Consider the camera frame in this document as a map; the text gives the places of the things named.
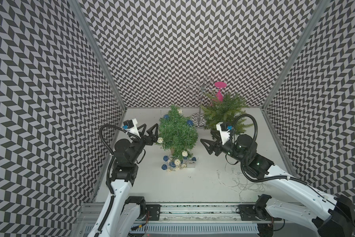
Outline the clear battery box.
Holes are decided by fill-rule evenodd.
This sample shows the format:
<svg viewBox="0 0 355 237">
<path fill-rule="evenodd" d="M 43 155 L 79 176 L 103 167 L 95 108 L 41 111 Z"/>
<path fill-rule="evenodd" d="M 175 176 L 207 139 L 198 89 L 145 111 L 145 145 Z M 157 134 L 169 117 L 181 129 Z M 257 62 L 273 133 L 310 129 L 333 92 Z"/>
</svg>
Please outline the clear battery box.
<svg viewBox="0 0 355 237">
<path fill-rule="evenodd" d="M 187 168 L 195 168 L 196 164 L 197 164 L 197 161 L 189 160 L 185 164 L 186 164 Z"/>
</svg>

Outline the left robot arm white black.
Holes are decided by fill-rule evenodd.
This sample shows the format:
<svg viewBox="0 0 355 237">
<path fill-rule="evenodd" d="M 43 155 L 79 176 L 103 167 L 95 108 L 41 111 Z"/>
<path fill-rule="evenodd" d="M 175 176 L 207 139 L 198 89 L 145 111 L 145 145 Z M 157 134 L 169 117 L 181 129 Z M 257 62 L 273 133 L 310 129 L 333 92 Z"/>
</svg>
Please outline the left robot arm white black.
<svg viewBox="0 0 355 237">
<path fill-rule="evenodd" d="M 103 135 L 103 130 L 113 128 L 125 133 L 129 139 L 120 139 L 111 147 Z M 99 129 L 99 137 L 108 149 L 111 159 L 106 172 L 106 186 L 109 194 L 88 234 L 90 237 L 126 237 L 133 230 L 134 223 L 147 217 L 145 198 L 130 196 L 141 163 L 139 156 L 145 156 L 145 146 L 152 146 L 158 140 L 159 125 L 147 128 L 137 120 L 126 120 L 122 127 L 105 124 Z"/>
</svg>

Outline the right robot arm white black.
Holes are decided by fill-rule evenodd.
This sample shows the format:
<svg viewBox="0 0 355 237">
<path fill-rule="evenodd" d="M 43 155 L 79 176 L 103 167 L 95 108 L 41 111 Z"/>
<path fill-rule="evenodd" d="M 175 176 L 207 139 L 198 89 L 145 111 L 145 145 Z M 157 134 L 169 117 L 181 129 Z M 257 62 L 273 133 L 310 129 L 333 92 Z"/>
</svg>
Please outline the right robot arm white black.
<svg viewBox="0 0 355 237">
<path fill-rule="evenodd" d="M 216 128 L 217 141 L 200 140 L 208 154 L 235 159 L 248 181 L 267 183 L 299 202 L 260 195 L 253 207 L 259 220 L 281 218 L 316 231 L 321 237 L 351 237 L 355 233 L 355 209 L 350 198 L 320 191 L 257 153 L 258 126 L 252 115 L 241 114 L 233 123 L 219 122 Z"/>
</svg>

